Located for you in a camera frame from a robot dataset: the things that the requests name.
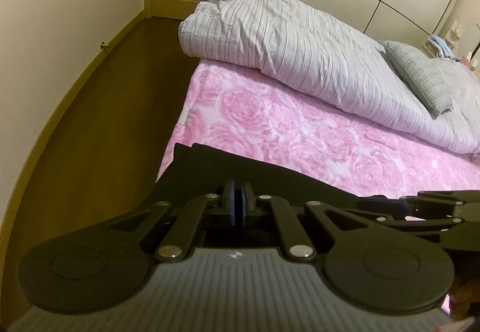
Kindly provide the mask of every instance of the gray ribbed surface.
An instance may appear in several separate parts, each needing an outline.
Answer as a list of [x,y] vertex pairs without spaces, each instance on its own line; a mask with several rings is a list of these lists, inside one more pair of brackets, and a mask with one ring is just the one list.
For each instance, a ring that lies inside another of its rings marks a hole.
[[276,249],[197,249],[162,264],[143,290],[101,312],[67,316],[37,307],[10,332],[325,331],[431,332],[449,321],[441,310],[409,317],[372,314],[337,298],[309,265]]

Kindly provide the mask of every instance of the wooden baseboard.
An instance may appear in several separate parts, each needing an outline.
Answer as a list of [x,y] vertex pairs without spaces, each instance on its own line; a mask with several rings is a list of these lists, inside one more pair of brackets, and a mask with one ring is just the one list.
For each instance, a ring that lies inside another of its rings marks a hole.
[[85,85],[88,78],[93,74],[97,69],[100,63],[105,59],[109,52],[128,34],[128,32],[144,17],[143,11],[141,11],[137,16],[135,16],[131,21],[124,26],[110,41],[110,48],[101,50],[97,56],[90,62],[90,64],[85,68],[85,70],[78,76],[76,81],[70,87],[68,92],[62,98],[60,103],[57,105],[57,108],[53,111],[49,120],[46,122],[44,128],[42,129],[40,135],[37,138],[37,141],[32,147],[30,154],[27,157],[27,160],[23,164],[22,171],[18,176],[15,187],[8,201],[5,214],[3,216],[3,222],[0,229],[0,297],[2,295],[2,279],[3,279],[3,266],[5,265],[5,257],[7,253],[8,242],[10,239],[11,230],[14,225],[15,217],[17,215],[18,207],[23,197],[23,193],[27,187],[28,181],[32,176],[35,165],[37,164],[40,155],[44,151],[47,142],[49,141],[53,131],[57,127],[58,123],[62,119],[63,115],[70,107],[70,104],[74,101],[80,89]]

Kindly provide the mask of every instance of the pillow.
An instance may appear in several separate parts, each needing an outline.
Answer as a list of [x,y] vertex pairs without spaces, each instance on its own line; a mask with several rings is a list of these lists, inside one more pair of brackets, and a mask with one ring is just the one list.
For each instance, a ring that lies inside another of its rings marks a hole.
[[382,44],[397,74],[427,110],[435,116],[452,111],[452,90],[424,53],[405,43]]

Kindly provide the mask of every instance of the finger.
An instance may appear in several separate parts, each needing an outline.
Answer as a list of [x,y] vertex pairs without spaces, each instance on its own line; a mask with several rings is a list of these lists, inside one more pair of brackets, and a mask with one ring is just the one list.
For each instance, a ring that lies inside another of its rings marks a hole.
[[460,321],[467,316],[469,309],[470,302],[453,303],[453,306],[450,308],[450,316],[455,321]]
[[463,286],[465,283],[465,279],[463,279],[460,275],[455,275],[453,279],[453,283],[450,286],[450,290],[448,290],[448,294],[453,295],[457,292],[457,290]]
[[480,278],[468,280],[452,294],[454,302],[480,302]]

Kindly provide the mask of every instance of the rose pattern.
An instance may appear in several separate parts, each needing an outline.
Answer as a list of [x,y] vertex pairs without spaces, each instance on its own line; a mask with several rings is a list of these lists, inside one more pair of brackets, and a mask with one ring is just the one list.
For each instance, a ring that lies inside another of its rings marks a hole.
[[480,158],[447,152],[301,94],[256,69],[201,60],[160,166],[176,142],[284,166],[360,196],[480,189]]

